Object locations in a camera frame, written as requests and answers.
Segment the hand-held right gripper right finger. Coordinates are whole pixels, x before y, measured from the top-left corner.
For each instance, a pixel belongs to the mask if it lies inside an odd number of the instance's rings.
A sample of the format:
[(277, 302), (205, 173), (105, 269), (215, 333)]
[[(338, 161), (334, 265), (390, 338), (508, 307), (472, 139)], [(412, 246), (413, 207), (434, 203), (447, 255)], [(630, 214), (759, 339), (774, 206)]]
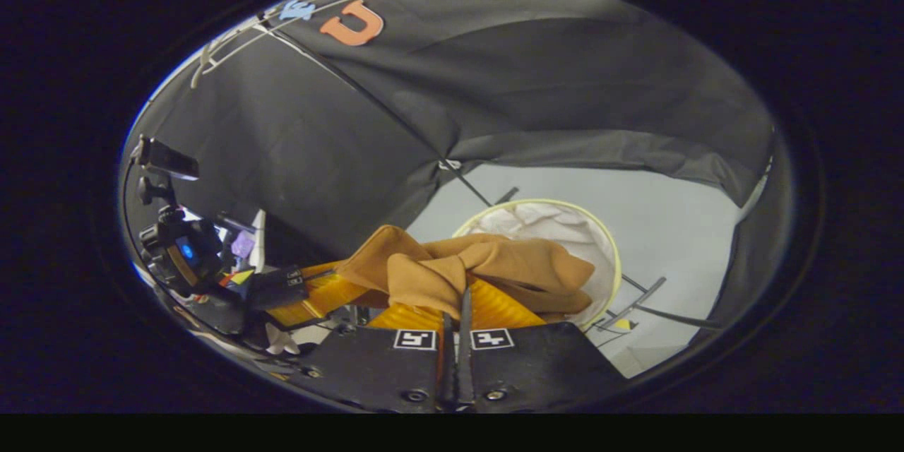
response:
[(477, 327), (477, 287), (463, 298), (456, 411), (569, 412), (605, 404), (627, 385), (574, 323)]

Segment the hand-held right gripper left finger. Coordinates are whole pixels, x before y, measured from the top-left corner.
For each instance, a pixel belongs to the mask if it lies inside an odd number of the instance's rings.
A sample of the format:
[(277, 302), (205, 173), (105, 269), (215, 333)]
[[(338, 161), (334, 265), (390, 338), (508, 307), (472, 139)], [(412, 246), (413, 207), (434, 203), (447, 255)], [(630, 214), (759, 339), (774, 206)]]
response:
[(293, 390), (335, 409), (442, 414), (452, 409), (454, 317), (391, 304), (366, 324), (343, 324), (303, 356)]

